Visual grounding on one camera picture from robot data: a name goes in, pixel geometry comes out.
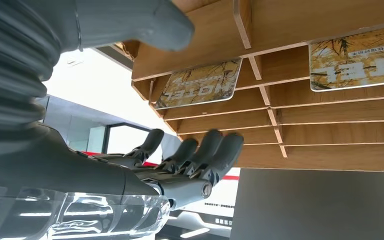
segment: clear acrylic cover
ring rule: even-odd
[[[164,196],[58,192],[0,187],[0,240],[131,239],[167,222]]]

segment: dark gray panel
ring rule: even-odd
[[[231,240],[384,240],[384,173],[242,169]]]

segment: window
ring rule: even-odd
[[[108,154],[127,154],[134,148],[142,145],[147,138],[149,130],[128,123],[111,126],[108,136]],[[147,162],[159,164],[163,157],[161,144],[157,150],[149,157]]]

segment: yellow patterned card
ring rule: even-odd
[[[242,59],[173,73],[155,109],[204,104],[233,97]]]
[[[384,84],[384,28],[310,44],[313,91]]]

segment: wooden shelf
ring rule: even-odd
[[[384,171],[384,144],[287,146],[288,158],[276,145],[245,145],[236,167]]]
[[[245,139],[245,145],[266,145],[266,144],[278,144],[276,139],[275,132],[271,127],[255,127],[255,128],[247,128],[247,129],[237,129],[237,130],[227,130],[222,131],[224,135],[236,132],[243,136]],[[194,138],[200,144],[204,137],[205,133],[195,133],[195,134],[187,134],[182,135],[183,139]]]
[[[221,131],[269,127],[267,110],[246,111],[215,116],[203,116],[167,121],[179,135],[205,133],[210,129]]]
[[[188,119],[203,116],[232,114],[266,109],[258,88],[236,91],[227,101],[175,107],[166,110],[164,120]]]
[[[384,85],[314,92],[308,48],[384,27],[384,1],[174,3],[195,35],[178,52],[140,44],[132,86],[152,107],[171,73],[243,59],[232,99],[155,111],[180,139],[237,132],[243,168],[384,171]]]

